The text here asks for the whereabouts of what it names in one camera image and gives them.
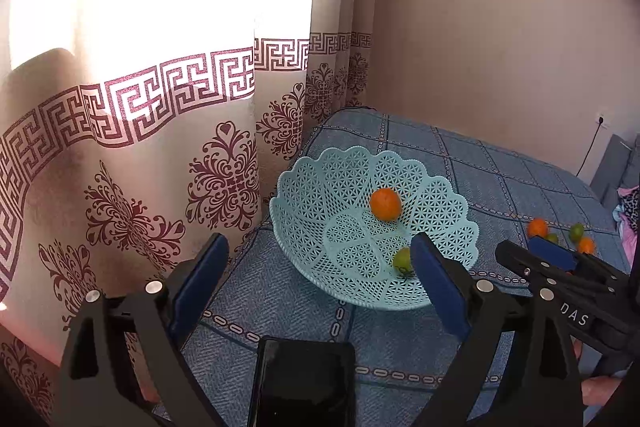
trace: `blue quilted blanket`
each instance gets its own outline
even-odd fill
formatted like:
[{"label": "blue quilted blanket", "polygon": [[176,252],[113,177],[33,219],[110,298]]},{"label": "blue quilted blanket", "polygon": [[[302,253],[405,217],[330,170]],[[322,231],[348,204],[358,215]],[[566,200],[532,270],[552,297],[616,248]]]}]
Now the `blue quilted blanket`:
[{"label": "blue quilted blanket", "polygon": [[[313,129],[300,155],[361,145],[420,160],[446,176],[469,203],[479,226],[478,262],[471,274],[503,290],[526,293],[524,280],[498,265],[504,239],[526,247],[531,217],[548,220],[568,245],[568,229],[584,223],[608,263],[629,271],[611,215],[590,188],[553,165],[428,125],[364,108],[348,108]],[[278,247],[269,219],[248,238],[183,349],[204,392],[230,427],[245,426],[257,341],[261,335],[349,341],[356,349],[357,425],[408,426],[436,388],[458,349],[431,307],[381,312],[337,301],[308,282]],[[491,404],[511,337],[503,335],[472,415]]]}]

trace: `phone screen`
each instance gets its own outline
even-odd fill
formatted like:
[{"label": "phone screen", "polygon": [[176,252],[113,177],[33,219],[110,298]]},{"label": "phone screen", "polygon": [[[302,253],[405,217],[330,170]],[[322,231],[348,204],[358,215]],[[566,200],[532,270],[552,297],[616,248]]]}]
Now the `phone screen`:
[{"label": "phone screen", "polygon": [[263,337],[250,427],[353,427],[355,353],[348,343]]}]

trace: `basket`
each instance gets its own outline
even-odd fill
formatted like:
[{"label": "basket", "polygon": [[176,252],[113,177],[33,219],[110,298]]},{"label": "basket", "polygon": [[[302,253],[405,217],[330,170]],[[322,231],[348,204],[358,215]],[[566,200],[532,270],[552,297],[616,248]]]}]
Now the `basket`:
[{"label": "basket", "polygon": [[[402,214],[376,219],[370,195],[395,190]],[[420,281],[402,277],[394,254],[426,232],[445,257],[469,269],[478,259],[478,226],[466,219],[468,205],[442,176],[429,176],[417,160],[364,147],[326,149],[318,160],[303,157],[278,179],[271,199],[273,231],[282,251],[313,284],[358,306],[410,310],[430,304]]]}]

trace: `black power cord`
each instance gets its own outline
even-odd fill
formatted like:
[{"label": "black power cord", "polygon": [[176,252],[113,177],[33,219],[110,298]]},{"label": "black power cord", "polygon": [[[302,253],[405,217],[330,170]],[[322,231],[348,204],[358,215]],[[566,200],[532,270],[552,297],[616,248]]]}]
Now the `black power cord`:
[{"label": "black power cord", "polygon": [[589,157],[589,153],[591,152],[591,148],[593,147],[593,144],[596,141],[596,136],[598,135],[598,131],[600,130],[600,127],[602,127],[603,123],[604,123],[604,118],[603,117],[599,117],[598,118],[598,128],[596,129],[596,134],[593,135],[593,140],[591,140],[591,145],[589,146],[589,150],[587,151],[587,154],[584,157],[584,160],[582,160],[582,165],[580,165],[580,168],[578,169],[578,173],[576,174],[576,176],[580,175],[580,171],[584,167],[584,163],[587,161],[587,158]]}]

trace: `fruit in basket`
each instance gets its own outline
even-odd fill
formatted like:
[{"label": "fruit in basket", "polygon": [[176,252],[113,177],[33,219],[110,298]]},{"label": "fruit in basket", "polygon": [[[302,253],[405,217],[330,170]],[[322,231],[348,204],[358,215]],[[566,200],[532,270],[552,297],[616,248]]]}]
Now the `fruit in basket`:
[{"label": "fruit in basket", "polygon": [[369,200],[371,212],[380,221],[395,221],[402,214],[400,196],[392,188],[379,188]]},{"label": "fruit in basket", "polygon": [[582,236],[584,235],[584,225],[582,223],[576,223],[569,229],[569,239],[574,245],[578,245]]},{"label": "fruit in basket", "polygon": [[391,264],[403,277],[412,275],[414,273],[414,267],[411,266],[411,252],[409,247],[398,250]]},{"label": "fruit in basket", "polygon": [[596,253],[596,243],[591,237],[583,237],[578,243],[576,250],[580,253],[593,255]]},{"label": "fruit in basket", "polygon": [[527,227],[527,237],[535,237],[539,235],[540,237],[546,237],[549,234],[549,227],[546,225],[546,222],[541,217],[536,217],[532,219]]}]

